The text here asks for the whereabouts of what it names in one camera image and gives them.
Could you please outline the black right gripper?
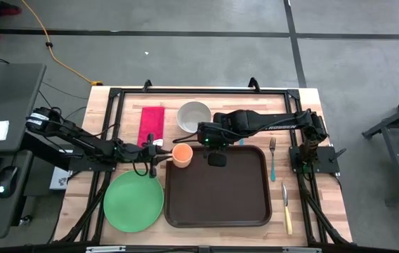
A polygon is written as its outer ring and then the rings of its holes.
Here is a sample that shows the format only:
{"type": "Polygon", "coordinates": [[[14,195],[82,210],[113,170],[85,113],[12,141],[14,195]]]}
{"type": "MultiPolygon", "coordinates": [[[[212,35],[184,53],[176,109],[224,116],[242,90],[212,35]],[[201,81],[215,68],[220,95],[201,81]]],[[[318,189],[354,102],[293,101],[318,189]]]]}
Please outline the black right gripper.
{"type": "MultiPolygon", "coordinates": [[[[212,150],[226,148],[229,145],[221,131],[221,125],[213,122],[200,122],[198,124],[197,141],[212,150]]],[[[227,164],[227,157],[220,153],[209,153],[207,162],[209,166],[224,167],[227,164]]]]}

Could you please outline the black aluminium rig frame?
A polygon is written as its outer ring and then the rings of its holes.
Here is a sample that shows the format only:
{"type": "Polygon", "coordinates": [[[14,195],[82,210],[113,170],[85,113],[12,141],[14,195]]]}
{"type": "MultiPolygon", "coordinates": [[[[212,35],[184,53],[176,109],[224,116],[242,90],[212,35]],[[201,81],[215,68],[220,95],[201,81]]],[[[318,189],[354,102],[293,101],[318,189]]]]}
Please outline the black aluminium rig frame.
{"type": "MultiPolygon", "coordinates": [[[[107,102],[112,86],[94,86],[91,90],[84,117],[83,128],[97,133],[102,130],[107,102]]],[[[296,111],[295,97],[299,95],[302,109],[310,108],[322,115],[324,113],[317,89],[276,89],[240,87],[156,87],[151,86],[147,93],[128,93],[124,95],[123,113],[119,138],[126,142],[136,142],[141,109],[147,106],[165,108],[164,147],[171,149],[172,139],[186,136],[176,122],[176,114],[182,104],[198,100],[206,104],[213,113],[229,113],[233,110],[255,110],[260,114],[283,113],[286,111],[284,96],[291,98],[292,111],[296,111]]],[[[306,230],[303,222],[298,183],[293,173],[288,149],[291,137],[288,131],[259,133],[244,141],[256,145],[264,152],[270,172],[270,152],[268,144],[271,136],[277,139],[275,150],[276,181],[269,182],[272,215],[270,221],[259,227],[237,228],[175,228],[169,225],[164,215],[144,231],[124,233],[113,228],[105,219],[100,222],[100,243],[102,245],[201,245],[201,246],[306,246],[306,230]],[[281,183],[287,188],[289,211],[292,216],[293,234],[287,235],[284,224],[284,207],[281,183]]],[[[65,192],[63,207],[55,231],[55,240],[62,239],[76,224],[88,205],[93,173],[77,174],[70,180],[65,192]]],[[[339,234],[352,241],[344,201],[339,184],[333,176],[315,176],[320,205],[326,217],[339,234]]]]}

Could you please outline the red cloth napkin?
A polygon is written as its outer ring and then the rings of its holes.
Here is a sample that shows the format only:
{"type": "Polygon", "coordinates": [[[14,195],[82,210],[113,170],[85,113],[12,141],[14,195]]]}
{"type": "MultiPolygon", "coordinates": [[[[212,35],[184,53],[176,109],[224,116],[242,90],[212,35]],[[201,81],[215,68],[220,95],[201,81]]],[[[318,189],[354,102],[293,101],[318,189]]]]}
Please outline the red cloth napkin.
{"type": "Polygon", "coordinates": [[[164,108],[144,107],[140,116],[138,146],[143,147],[148,141],[148,135],[153,135],[152,144],[163,146],[164,108]]]}

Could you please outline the silver aluminium bar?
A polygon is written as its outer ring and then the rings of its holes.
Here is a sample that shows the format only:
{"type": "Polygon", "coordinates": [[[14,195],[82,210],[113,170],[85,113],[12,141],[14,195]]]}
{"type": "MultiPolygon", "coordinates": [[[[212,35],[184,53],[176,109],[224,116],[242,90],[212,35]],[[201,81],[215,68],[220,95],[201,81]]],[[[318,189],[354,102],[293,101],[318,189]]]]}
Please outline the silver aluminium bar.
{"type": "Polygon", "coordinates": [[[313,247],[283,247],[282,253],[322,253],[322,250],[313,247]]]}
{"type": "Polygon", "coordinates": [[[95,246],[95,247],[87,247],[85,253],[120,253],[125,252],[125,246],[95,246]]]}

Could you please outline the knife with yellow handle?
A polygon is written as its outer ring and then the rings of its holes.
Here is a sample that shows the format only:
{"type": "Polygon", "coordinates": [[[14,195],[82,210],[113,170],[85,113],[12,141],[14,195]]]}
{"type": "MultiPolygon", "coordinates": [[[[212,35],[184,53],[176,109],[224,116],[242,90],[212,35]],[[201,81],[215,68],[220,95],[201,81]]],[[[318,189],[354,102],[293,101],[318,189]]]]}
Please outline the knife with yellow handle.
{"type": "Polygon", "coordinates": [[[283,202],[284,202],[284,219],[285,219],[286,232],[288,235],[292,235],[293,228],[292,228],[292,219],[291,219],[291,215],[290,215],[289,208],[288,208],[287,189],[284,185],[284,182],[281,183],[281,186],[282,186],[282,197],[283,197],[283,202]]]}

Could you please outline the orange cup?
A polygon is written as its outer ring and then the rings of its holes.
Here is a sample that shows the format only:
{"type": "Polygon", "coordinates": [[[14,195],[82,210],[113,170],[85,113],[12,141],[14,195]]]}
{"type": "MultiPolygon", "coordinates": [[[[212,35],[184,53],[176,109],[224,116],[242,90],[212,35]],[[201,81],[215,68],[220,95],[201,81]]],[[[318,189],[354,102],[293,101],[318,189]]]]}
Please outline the orange cup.
{"type": "Polygon", "coordinates": [[[178,168],[186,168],[193,156],[192,147],[186,143],[176,144],[171,153],[172,161],[178,168]]]}

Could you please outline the fork with teal handle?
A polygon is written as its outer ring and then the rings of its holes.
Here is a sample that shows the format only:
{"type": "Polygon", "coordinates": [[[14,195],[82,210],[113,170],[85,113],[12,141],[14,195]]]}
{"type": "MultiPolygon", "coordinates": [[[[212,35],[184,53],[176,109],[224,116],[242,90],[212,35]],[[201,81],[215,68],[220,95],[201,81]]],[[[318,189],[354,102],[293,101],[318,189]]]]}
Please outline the fork with teal handle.
{"type": "Polygon", "coordinates": [[[269,149],[271,153],[271,169],[270,169],[270,180],[275,181],[276,180],[276,175],[275,175],[275,146],[276,146],[276,137],[272,137],[270,139],[270,144],[269,144],[269,149]]]}

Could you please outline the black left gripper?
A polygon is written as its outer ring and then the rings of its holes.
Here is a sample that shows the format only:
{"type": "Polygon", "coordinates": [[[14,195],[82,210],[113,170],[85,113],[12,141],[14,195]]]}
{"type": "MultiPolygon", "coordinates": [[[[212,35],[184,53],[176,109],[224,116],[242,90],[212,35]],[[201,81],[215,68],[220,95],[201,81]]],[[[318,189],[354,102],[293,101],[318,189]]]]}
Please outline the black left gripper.
{"type": "MultiPolygon", "coordinates": [[[[148,134],[148,145],[139,147],[132,143],[115,141],[115,161],[119,163],[144,163],[150,161],[150,153],[153,155],[165,155],[171,153],[170,150],[162,148],[164,141],[162,138],[155,138],[154,134],[148,134]]],[[[149,176],[157,177],[156,166],[170,156],[156,156],[150,161],[149,176]]]]}

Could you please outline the green plate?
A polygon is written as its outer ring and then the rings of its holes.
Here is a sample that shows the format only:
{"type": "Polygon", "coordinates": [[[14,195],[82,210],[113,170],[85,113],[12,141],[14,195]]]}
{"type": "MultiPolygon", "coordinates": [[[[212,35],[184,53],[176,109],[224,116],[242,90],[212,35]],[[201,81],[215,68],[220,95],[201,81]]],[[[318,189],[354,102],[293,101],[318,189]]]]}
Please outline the green plate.
{"type": "Polygon", "coordinates": [[[111,226],[125,233],[150,227],[164,206],[164,189],[156,178],[128,171],[107,188],[103,211],[111,226]]]}

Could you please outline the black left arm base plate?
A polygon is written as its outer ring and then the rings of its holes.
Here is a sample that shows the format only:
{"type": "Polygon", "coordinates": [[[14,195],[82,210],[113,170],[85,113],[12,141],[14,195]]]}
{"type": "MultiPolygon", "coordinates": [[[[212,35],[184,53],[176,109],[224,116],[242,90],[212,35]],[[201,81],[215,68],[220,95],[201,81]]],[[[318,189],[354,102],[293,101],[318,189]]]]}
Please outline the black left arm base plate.
{"type": "Polygon", "coordinates": [[[114,157],[115,148],[113,145],[101,148],[102,155],[85,153],[81,148],[75,147],[66,154],[70,159],[69,170],[71,171],[114,171],[117,161],[114,157]]]}

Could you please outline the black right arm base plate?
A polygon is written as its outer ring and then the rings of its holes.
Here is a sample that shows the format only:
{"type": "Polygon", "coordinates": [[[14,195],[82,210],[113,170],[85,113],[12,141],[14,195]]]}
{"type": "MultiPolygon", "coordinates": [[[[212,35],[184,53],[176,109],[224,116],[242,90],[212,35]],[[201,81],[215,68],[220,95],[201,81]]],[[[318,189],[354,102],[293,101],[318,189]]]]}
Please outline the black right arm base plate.
{"type": "Polygon", "coordinates": [[[300,149],[297,146],[289,148],[292,171],[297,174],[323,173],[338,174],[340,172],[338,157],[346,152],[346,149],[335,151],[332,146],[319,146],[317,157],[312,162],[301,159],[300,149]]]}

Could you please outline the white bowl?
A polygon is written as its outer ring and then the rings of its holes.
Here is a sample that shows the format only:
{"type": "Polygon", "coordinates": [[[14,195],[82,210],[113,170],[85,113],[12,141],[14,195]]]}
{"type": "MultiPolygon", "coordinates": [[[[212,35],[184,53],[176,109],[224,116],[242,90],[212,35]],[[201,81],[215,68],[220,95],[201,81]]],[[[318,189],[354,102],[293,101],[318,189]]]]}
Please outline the white bowl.
{"type": "Polygon", "coordinates": [[[198,101],[183,104],[177,112],[178,126],[188,133],[195,133],[200,122],[210,122],[211,110],[207,105],[198,101]]]}

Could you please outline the brown plastic tray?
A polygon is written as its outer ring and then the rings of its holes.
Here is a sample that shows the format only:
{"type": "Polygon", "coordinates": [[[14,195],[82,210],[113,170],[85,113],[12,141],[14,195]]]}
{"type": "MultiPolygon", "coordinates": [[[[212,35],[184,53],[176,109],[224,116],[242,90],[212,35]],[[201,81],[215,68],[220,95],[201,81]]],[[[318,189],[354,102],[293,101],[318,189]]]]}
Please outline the brown plastic tray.
{"type": "Polygon", "coordinates": [[[195,146],[191,163],[166,164],[164,216],[177,228],[263,226],[272,215],[266,157],[254,145],[232,145],[224,167],[195,146]]]}

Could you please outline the white printed box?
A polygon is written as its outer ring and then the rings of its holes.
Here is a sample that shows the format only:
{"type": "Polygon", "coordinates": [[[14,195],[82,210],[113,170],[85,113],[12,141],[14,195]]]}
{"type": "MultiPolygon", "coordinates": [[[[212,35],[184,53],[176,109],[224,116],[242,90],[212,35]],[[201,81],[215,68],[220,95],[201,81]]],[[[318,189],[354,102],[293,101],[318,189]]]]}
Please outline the white printed box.
{"type": "Polygon", "coordinates": [[[71,171],[65,171],[59,167],[54,167],[53,175],[49,185],[50,190],[66,190],[68,179],[71,177],[71,171]]]}

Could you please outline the black computer mouse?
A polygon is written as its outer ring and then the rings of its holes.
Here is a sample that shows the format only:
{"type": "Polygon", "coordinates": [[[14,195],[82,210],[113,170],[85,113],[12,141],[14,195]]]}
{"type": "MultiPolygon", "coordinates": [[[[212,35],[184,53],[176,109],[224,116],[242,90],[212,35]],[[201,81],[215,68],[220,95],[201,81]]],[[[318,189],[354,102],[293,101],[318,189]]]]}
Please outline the black computer mouse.
{"type": "Polygon", "coordinates": [[[0,198],[9,198],[17,187],[19,169],[13,165],[0,171],[0,198]]]}

